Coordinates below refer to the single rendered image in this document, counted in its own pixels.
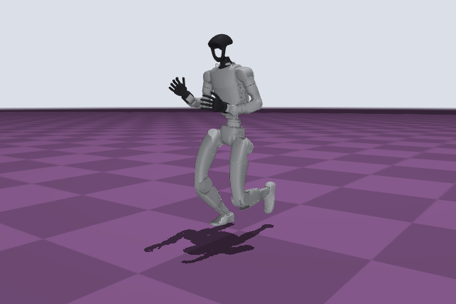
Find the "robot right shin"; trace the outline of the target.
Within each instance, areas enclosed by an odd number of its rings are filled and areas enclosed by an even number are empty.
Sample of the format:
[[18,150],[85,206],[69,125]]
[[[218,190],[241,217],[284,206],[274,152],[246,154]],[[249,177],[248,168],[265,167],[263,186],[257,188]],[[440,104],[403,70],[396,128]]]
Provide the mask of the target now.
[[226,213],[228,216],[230,215],[230,212],[222,202],[221,196],[219,195],[219,192],[217,191],[216,187],[212,187],[208,192],[195,192],[206,204],[212,207],[219,214]]

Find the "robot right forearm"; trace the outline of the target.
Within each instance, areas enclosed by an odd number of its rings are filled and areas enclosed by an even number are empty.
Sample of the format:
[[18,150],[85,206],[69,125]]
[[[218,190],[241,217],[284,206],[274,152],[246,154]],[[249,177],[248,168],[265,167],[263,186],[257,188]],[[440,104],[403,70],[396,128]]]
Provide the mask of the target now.
[[200,109],[202,108],[203,105],[200,105],[200,103],[204,103],[201,98],[194,98],[192,95],[189,94],[189,96],[186,98],[186,101],[188,102],[187,104],[192,108]]

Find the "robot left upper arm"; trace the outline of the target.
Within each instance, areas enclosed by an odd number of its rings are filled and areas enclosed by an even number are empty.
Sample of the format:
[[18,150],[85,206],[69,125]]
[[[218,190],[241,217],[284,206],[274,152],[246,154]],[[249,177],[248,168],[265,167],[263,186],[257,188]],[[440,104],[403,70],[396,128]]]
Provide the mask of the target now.
[[247,94],[251,97],[250,102],[258,99],[261,101],[262,106],[262,100],[254,80],[253,70],[249,67],[237,67],[234,69],[234,71],[237,75],[237,79],[243,82]]

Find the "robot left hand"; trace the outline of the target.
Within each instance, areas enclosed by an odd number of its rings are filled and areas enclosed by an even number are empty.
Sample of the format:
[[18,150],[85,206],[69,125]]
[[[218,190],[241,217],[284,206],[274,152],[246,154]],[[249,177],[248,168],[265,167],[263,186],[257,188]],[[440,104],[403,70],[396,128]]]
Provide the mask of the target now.
[[209,96],[209,95],[202,95],[204,97],[207,97],[207,98],[210,98],[212,100],[207,100],[207,99],[200,99],[202,101],[206,101],[206,102],[209,102],[211,104],[207,104],[207,103],[200,103],[200,105],[206,105],[206,106],[209,106],[209,107],[212,107],[212,108],[201,108],[202,110],[211,110],[211,111],[214,111],[214,112],[223,112],[223,113],[228,113],[228,112],[225,112],[226,109],[227,109],[227,104],[230,105],[229,103],[226,103],[226,102],[223,102],[219,96],[210,91],[210,93],[215,96],[216,98],[213,98],[212,96]]

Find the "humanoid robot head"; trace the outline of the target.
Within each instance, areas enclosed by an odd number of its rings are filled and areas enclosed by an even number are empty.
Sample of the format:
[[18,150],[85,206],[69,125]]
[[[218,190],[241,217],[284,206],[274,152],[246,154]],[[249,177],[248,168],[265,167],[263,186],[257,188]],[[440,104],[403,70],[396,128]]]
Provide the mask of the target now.
[[[230,62],[232,64],[232,62],[229,59],[229,56],[225,57],[226,47],[232,43],[232,39],[225,34],[216,35],[209,41],[208,46],[211,48],[213,58],[216,60],[216,62],[220,62],[220,66],[218,67],[219,69],[226,68],[227,66],[229,66],[225,65],[225,63]],[[214,52],[216,48],[222,50],[221,58],[216,57]]]

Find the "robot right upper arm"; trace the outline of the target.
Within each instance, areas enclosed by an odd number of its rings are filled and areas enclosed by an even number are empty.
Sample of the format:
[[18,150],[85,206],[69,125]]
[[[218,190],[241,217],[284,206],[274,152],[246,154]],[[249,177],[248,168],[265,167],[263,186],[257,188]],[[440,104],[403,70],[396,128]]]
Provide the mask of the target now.
[[[213,92],[213,88],[212,88],[212,83],[211,83],[211,79],[210,79],[210,71],[211,70],[208,70],[206,72],[204,72],[203,74],[203,87],[202,87],[202,94],[203,95],[209,95],[209,96],[212,96],[212,94],[210,93],[210,91]],[[211,100],[210,98],[207,98],[207,97],[204,97],[202,96],[201,99],[207,99],[207,100]],[[207,103],[207,104],[211,104],[209,102],[206,102],[206,101],[203,101],[204,103]],[[206,105],[203,105],[202,106],[203,108],[210,108],[209,106],[206,106]]]

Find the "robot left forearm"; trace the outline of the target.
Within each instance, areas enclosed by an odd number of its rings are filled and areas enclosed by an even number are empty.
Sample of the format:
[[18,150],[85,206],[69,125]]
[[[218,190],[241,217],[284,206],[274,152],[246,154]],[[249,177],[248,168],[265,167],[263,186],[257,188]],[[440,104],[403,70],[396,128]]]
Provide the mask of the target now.
[[230,115],[237,114],[249,114],[261,108],[261,101],[255,99],[251,102],[243,102],[237,105],[228,105],[225,112],[228,112]]

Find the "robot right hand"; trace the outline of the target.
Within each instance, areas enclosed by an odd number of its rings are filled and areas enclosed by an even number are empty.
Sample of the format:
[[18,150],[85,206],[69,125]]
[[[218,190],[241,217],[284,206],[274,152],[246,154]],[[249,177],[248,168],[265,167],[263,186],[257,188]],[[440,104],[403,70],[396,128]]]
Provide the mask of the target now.
[[178,84],[175,82],[175,80],[172,80],[172,82],[176,85],[176,87],[173,85],[173,83],[170,83],[170,85],[174,88],[172,89],[171,87],[169,87],[169,89],[174,92],[176,95],[179,95],[179,96],[182,96],[182,99],[188,103],[186,101],[186,98],[190,95],[192,95],[194,97],[193,94],[191,94],[190,91],[187,91],[187,87],[185,87],[185,78],[183,77],[182,78],[182,83],[178,80],[178,77],[175,78],[176,81],[178,82]]

